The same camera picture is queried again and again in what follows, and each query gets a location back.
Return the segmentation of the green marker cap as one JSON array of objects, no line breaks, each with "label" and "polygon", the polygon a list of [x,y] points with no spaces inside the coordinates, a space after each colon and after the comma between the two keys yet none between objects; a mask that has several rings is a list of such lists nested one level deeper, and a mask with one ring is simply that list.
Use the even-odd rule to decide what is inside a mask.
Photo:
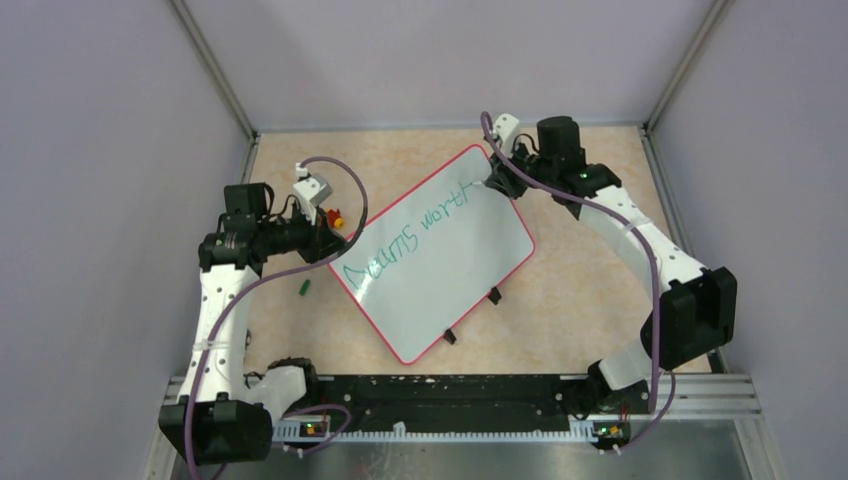
[{"label": "green marker cap", "polygon": [[308,292],[309,288],[310,288],[310,285],[311,285],[311,281],[310,281],[309,279],[306,279],[306,280],[305,280],[305,281],[301,284],[301,286],[300,286],[300,288],[299,288],[299,291],[298,291],[298,294],[299,294],[300,296],[305,296],[305,295],[306,295],[306,293]]}]

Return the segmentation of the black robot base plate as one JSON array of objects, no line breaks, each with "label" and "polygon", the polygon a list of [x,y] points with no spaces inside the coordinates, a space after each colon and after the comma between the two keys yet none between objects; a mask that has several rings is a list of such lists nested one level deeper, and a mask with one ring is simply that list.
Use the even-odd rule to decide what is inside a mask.
[{"label": "black robot base plate", "polygon": [[421,433],[566,431],[572,421],[622,413],[645,414],[646,381],[612,392],[583,375],[336,375],[307,383],[294,409],[317,407],[318,417],[346,430],[388,431],[396,422]]}]

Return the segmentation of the pink framed whiteboard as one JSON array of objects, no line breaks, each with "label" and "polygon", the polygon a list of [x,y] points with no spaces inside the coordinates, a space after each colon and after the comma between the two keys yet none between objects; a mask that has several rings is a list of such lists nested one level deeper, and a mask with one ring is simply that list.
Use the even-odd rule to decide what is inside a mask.
[{"label": "pink framed whiteboard", "polygon": [[472,144],[371,218],[330,269],[402,365],[412,365],[536,250]]}]

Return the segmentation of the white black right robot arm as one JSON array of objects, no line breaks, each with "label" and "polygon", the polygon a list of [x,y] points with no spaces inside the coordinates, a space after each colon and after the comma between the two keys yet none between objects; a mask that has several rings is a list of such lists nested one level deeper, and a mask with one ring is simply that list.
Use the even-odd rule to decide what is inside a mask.
[{"label": "white black right robot arm", "polygon": [[642,212],[609,167],[590,163],[572,117],[539,121],[528,142],[510,114],[484,112],[480,123],[492,149],[485,186],[510,199],[530,188],[550,194],[601,236],[650,297],[638,338],[590,367],[586,397],[594,409],[612,412],[626,400],[627,388],[642,381],[655,387],[661,372],[731,341],[736,277],[687,254]]}]

